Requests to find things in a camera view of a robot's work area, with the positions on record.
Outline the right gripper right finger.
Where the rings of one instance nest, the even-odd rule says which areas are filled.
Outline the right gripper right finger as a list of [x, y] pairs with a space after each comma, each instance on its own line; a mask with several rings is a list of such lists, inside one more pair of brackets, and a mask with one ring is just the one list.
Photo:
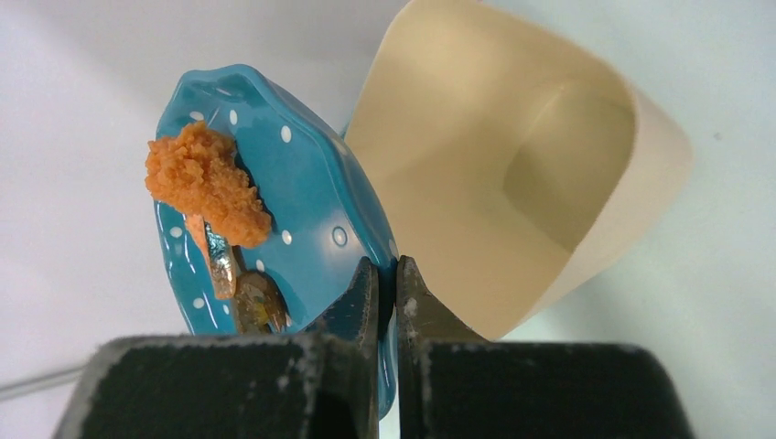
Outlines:
[[492, 342], [396, 269], [404, 438], [691, 438], [659, 360], [632, 344]]

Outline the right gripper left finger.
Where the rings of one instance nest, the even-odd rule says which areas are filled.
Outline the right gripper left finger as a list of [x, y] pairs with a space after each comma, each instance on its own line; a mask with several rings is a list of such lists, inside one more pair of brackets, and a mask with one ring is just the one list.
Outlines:
[[374, 438], [376, 267], [295, 334], [117, 338], [88, 363], [58, 438]]

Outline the blue dotted plate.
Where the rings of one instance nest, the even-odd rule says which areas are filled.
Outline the blue dotted plate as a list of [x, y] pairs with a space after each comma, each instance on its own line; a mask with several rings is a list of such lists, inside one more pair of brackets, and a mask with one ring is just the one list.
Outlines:
[[304, 103], [238, 64], [182, 75], [158, 136], [205, 122], [231, 136], [236, 161], [273, 219], [262, 245], [239, 248], [247, 269], [278, 285], [296, 333], [347, 289], [360, 259], [394, 284], [397, 249], [383, 207], [356, 156]]

